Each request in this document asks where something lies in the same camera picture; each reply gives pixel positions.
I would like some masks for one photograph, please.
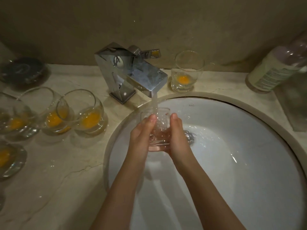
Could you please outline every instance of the bottle label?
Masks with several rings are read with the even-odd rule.
[[[282,81],[296,73],[299,67],[285,65],[269,53],[263,61],[248,74],[248,81],[257,89],[270,91]]]

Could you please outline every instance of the sink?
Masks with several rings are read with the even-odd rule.
[[[161,102],[194,135],[192,151],[248,230],[298,230],[306,216],[306,180],[292,150],[265,123],[233,105],[203,98]],[[112,148],[109,185],[128,150],[135,115]],[[202,229],[189,191],[164,152],[148,154],[131,229]]]

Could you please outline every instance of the faucet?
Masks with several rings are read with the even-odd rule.
[[[151,98],[166,84],[167,74],[144,60],[159,57],[159,49],[141,51],[135,45],[125,49],[115,42],[95,53],[110,95],[121,104],[135,94],[134,88]]]

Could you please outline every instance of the black lid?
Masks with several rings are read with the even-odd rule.
[[[29,84],[44,69],[44,64],[35,58],[23,57],[14,60],[1,69],[0,80],[14,85]]]

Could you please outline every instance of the plastic bottle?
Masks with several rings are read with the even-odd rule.
[[[307,35],[287,46],[277,46],[246,76],[246,85],[255,92],[268,93],[307,65]]]

